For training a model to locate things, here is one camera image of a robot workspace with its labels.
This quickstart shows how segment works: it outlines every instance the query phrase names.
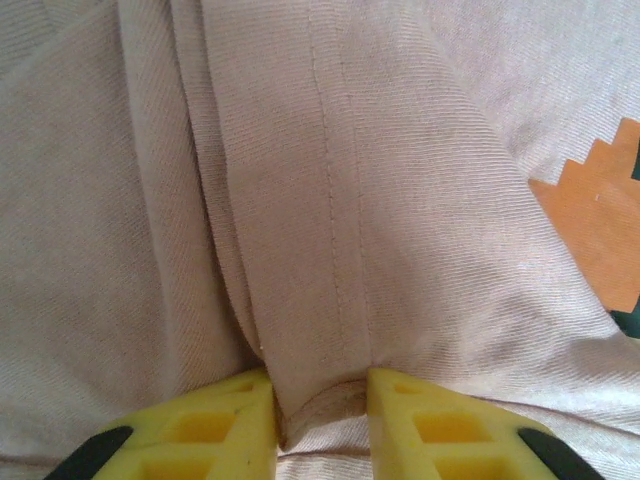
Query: black rubber tip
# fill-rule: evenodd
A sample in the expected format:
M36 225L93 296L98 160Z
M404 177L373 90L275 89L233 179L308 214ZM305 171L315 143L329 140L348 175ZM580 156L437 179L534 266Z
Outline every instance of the black rubber tip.
M521 428L518 435L558 480L605 480L559 438L533 428Z
M633 166L633 172L631 178L634 180L640 180L640 140L638 140L638 153L636 154L636 164Z
M133 428L124 426L94 435L80 445L44 480L92 479L132 433Z
M614 310L611 312L611 316L625 335L631 338L640 338L640 298L638 298L633 312L625 313Z

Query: stitching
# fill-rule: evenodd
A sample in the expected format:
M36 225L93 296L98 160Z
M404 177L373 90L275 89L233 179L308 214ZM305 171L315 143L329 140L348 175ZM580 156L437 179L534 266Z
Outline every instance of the stitching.
M332 1L334 17L338 16L335 9L335 4ZM338 25L336 23L336 38L339 38L340 32L338 31ZM352 95L347 89L347 76L344 69L344 59L342 57L342 45L338 44L338 55L340 57L340 74L342 76L342 84L344 85L344 92L349 102L349 113L351 113L351 131L353 133L353 151L356 160L356 180L358 182L358 248L360 249L360 261L361 261L361 275L362 275L362 293L364 296L364 321L367 325L367 334L369 335L369 363L373 363L373 346L371 344L371 322L370 322L370 307L369 307L369 291L367 289L367 259L364 254L364 242L362 240L362 177L361 177L361 165L360 149L358 148L358 132L355 125L355 114L353 112L353 99Z
M329 135L328 135L328 127L327 127L327 112L324 106L324 101L322 100L323 94L320 89L320 82L318 80L318 71L316 68L317 58L316 58L316 49L313 45L313 34L311 20L311 3L313 0L309 1L309 9L308 9L308 29L309 29L309 44L311 47L311 70L313 71L313 81L316 86L316 90L318 91L318 98L320 101L320 108L322 110L322 130L324 135L324 147L325 147L325 159L327 161L327 181L329 183L329 217L331 222L331 257L333 262L333 285L336 290L336 302L338 304L338 324L340 327L340 339L342 340L342 357L345 357L346 345L344 341L344 325L342 324L342 292L340 291L340 286L338 285L338 258L337 258L337 241L336 241L336 229L335 229L335 210L334 210L334 198L333 198L333 178L331 176L331 161L329 156Z

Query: cloth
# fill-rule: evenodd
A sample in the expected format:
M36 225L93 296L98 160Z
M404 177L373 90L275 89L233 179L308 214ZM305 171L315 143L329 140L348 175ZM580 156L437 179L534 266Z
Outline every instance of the cloth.
M71 3L0 39L1 478L260 364L281 478L370 474L372 365L638 476L640 352L526 182L640 118L631 0Z

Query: orange pattern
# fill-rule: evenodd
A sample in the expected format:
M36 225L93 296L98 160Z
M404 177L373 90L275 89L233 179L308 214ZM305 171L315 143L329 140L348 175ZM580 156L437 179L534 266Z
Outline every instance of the orange pattern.
M566 162L558 185L529 184L607 310L633 311L640 294L640 182L631 178L640 123L623 119L610 145Z

